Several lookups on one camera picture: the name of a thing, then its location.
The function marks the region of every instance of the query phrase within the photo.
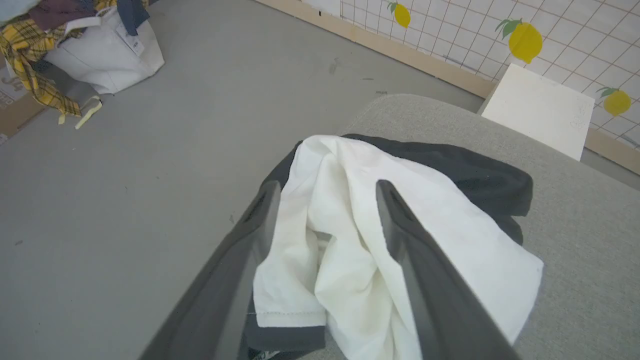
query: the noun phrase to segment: gray fabric surface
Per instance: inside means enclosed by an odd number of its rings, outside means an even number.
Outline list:
[[[416,95],[372,102],[342,133],[449,143],[534,180],[524,247],[545,262],[523,359],[640,359],[640,192],[476,114]],[[328,350],[305,360],[342,359]]]

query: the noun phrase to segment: white fabric bag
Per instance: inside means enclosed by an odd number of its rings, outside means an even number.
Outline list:
[[[131,37],[115,6],[98,15],[105,12],[103,17],[68,22],[67,33],[87,29],[81,38],[59,44],[45,60],[72,78],[91,84],[98,94],[115,94],[155,74],[164,58],[148,20],[138,27],[138,36]]]
[[[394,184],[513,343],[542,261],[442,173],[338,136],[312,136],[296,150],[271,250],[253,281],[258,325],[327,325],[349,360],[421,359],[402,268],[382,232],[379,179]]]

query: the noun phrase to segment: maroon cloth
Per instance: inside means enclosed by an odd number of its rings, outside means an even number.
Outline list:
[[[47,31],[71,20],[95,15],[87,0],[42,0],[29,10],[29,16],[42,30]]]

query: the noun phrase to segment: pile of clothes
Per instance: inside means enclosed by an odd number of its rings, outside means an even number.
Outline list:
[[[452,145],[312,136],[265,179],[281,184],[280,207],[238,359],[297,359],[325,348],[326,331],[348,360],[421,358],[402,270],[378,214],[379,179],[397,188],[515,342],[543,269],[512,219],[529,211],[531,176]]]
[[[34,64],[60,42],[82,36],[84,29],[66,32],[69,21],[96,16],[112,6],[117,6],[127,32],[137,35],[138,26],[149,18],[148,4],[149,0],[0,0],[0,51],[36,101],[79,117],[78,103],[61,94]]]

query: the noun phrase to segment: plaid fabric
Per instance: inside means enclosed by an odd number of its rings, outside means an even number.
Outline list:
[[[142,3],[145,8],[149,5],[148,0],[142,0]],[[116,4],[117,0],[94,0],[97,11],[116,6]],[[31,67],[32,62],[41,60],[47,52],[55,49],[59,40],[65,38],[66,26],[64,24],[45,33],[31,19],[14,22],[2,29],[0,51],[36,101],[56,108],[63,114],[79,117],[82,113],[78,103],[60,93],[51,80]],[[80,36],[82,31],[78,29],[71,31],[66,38]]]

